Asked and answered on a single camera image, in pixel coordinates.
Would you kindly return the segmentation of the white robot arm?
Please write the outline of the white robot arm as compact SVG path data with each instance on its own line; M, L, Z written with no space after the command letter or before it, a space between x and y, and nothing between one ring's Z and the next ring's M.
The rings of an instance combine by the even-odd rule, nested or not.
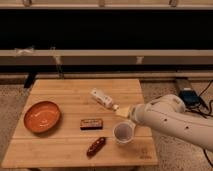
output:
M168 94L134 105L129 118L137 125L147 125L213 152L213 119L186 115L185 104L176 95Z

